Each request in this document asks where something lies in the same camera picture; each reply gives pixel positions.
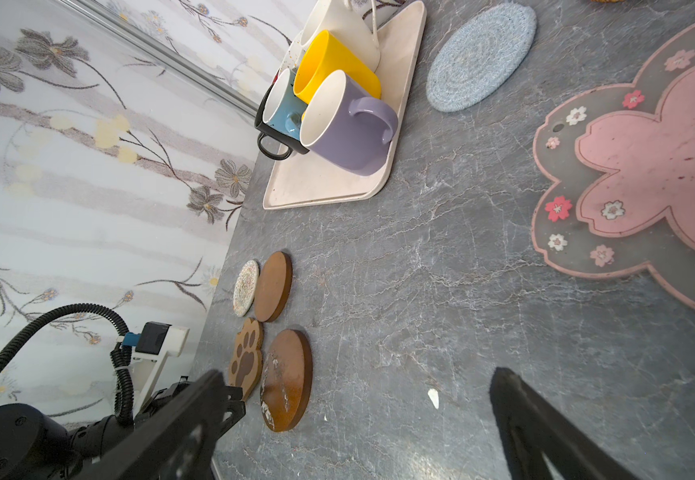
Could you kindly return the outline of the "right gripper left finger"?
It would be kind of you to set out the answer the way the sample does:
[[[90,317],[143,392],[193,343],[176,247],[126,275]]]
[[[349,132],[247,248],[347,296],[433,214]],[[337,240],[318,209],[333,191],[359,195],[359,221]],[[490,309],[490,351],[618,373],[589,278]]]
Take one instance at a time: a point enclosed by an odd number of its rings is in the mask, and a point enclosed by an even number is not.
[[[194,381],[201,392],[225,382],[211,370]],[[80,429],[73,450],[81,461],[72,470],[75,479],[217,479],[214,452],[220,416],[207,406],[181,411],[165,409],[142,428],[123,426],[113,417]]]

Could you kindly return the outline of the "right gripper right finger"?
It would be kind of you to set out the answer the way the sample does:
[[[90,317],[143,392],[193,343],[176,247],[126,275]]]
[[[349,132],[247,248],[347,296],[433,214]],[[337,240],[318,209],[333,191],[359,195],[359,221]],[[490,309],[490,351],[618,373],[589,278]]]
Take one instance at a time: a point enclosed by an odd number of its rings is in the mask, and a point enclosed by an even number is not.
[[[498,367],[489,400],[513,479],[633,479],[513,370]]]

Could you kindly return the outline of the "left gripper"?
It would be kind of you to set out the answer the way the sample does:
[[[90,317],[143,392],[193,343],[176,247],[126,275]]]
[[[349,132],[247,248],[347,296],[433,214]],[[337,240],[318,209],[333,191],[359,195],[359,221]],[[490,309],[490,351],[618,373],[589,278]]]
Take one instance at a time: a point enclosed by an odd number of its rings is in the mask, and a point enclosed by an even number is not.
[[[195,382],[183,376],[168,388],[157,390],[143,403],[134,416],[135,428],[142,428],[158,414],[173,405],[179,405],[181,411],[195,409],[198,405],[207,406],[213,414],[220,416],[219,432],[228,432],[246,416],[246,402],[243,400],[241,387],[219,386],[202,387],[199,392]]]

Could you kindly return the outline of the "glossy brown round coaster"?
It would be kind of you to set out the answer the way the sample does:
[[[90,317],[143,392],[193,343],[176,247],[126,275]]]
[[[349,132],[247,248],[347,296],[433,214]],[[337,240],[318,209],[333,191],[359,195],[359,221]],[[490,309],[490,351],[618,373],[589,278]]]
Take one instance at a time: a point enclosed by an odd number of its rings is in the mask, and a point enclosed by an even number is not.
[[[261,406],[269,430],[294,429],[309,405],[313,355],[303,331],[286,329],[271,344],[262,375]]]

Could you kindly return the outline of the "pink flower silicone coaster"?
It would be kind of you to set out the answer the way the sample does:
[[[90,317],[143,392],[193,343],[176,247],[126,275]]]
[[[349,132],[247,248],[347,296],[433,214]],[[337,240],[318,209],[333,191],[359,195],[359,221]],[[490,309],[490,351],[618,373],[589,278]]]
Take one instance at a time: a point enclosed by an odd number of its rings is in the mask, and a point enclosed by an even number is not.
[[[555,108],[533,157],[551,181],[531,220],[547,265],[589,279],[647,271],[695,310],[695,24],[632,82]]]

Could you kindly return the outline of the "blue woven round coaster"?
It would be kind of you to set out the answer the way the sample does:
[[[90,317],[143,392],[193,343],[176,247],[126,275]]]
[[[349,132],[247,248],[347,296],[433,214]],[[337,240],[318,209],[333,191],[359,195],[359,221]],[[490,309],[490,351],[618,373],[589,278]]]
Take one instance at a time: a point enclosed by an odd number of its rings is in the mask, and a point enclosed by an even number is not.
[[[507,2],[489,8],[457,30],[431,64],[425,93],[433,109],[465,110],[499,89],[531,49],[537,14]]]

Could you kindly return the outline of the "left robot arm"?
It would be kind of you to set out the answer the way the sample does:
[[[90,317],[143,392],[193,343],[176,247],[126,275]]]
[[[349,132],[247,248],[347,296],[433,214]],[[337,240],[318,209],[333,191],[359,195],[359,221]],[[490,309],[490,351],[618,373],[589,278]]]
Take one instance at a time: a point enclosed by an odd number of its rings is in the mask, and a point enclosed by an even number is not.
[[[0,479],[211,479],[217,441],[246,414],[242,388],[211,370],[135,406],[133,353],[126,322],[103,305],[53,309],[26,325],[0,352],[0,374],[42,328],[75,313],[101,316],[120,338],[110,353],[114,414],[73,431],[23,403],[0,406]]]

